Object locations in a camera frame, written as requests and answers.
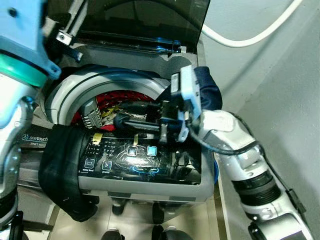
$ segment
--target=washing machine drum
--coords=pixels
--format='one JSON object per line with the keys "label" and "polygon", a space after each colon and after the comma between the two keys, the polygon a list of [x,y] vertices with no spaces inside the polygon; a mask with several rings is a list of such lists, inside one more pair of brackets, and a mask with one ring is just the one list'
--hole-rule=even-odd
{"label": "washing machine drum", "polygon": [[45,113],[54,124],[70,125],[79,108],[96,96],[133,91],[156,100],[169,85],[153,72],[91,65],[68,76],[51,92]]}

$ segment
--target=tinted glass lid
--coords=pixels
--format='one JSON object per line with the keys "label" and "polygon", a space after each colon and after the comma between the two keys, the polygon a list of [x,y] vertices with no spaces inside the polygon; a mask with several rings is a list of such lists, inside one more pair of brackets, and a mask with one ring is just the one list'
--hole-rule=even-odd
{"label": "tinted glass lid", "polygon": [[[49,17],[66,26],[71,3],[49,0]],[[210,0],[89,0],[78,39],[115,47],[144,41],[153,43],[154,48],[158,43],[160,52],[166,44],[172,48],[181,45],[195,53],[209,3]]]}

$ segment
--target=washing machine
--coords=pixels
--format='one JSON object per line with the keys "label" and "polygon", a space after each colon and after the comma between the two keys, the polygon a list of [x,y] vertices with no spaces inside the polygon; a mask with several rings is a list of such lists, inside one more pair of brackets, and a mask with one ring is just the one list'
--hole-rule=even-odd
{"label": "washing machine", "polygon": [[[121,214],[128,201],[151,203],[153,222],[161,223],[213,195],[215,171],[207,150],[188,141],[159,144],[143,132],[137,144],[134,135],[112,132],[114,116],[125,111],[119,105],[165,100],[173,74],[185,66],[205,66],[199,37],[209,2],[89,1],[72,45],[83,54],[81,61],[63,56],[60,79],[43,89],[40,112],[52,124],[107,130],[98,145],[88,145],[79,161],[78,180],[84,194],[111,197],[115,214]],[[70,4],[49,1],[48,16],[66,25]],[[34,181],[34,187],[39,152],[27,154],[20,182]],[[37,163],[30,164],[30,159]]]}

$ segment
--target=gray wall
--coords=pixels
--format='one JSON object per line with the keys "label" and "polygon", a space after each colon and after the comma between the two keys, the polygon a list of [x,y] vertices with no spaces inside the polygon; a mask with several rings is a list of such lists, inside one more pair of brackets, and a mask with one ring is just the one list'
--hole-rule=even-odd
{"label": "gray wall", "polygon": [[[230,39],[247,39],[290,2],[211,1],[206,24]],[[319,16],[319,0],[304,0],[275,34],[254,46],[228,48],[202,38],[223,108],[246,120],[274,167],[295,188],[315,239],[320,239]],[[231,238],[249,239],[250,221],[224,173],[221,169]]]}

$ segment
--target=blue button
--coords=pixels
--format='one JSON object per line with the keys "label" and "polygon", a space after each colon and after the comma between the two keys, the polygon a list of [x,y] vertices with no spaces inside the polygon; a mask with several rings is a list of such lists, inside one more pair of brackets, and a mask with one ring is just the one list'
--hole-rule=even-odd
{"label": "blue button", "polygon": [[110,171],[112,167],[112,161],[103,161],[102,170]]}
{"label": "blue button", "polygon": [[86,169],[93,169],[95,166],[95,160],[92,158],[87,158],[84,163]]}
{"label": "blue button", "polygon": [[148,156],[157,156],[157,147],[156,146],[148,146],[146,150],[146,154]]}

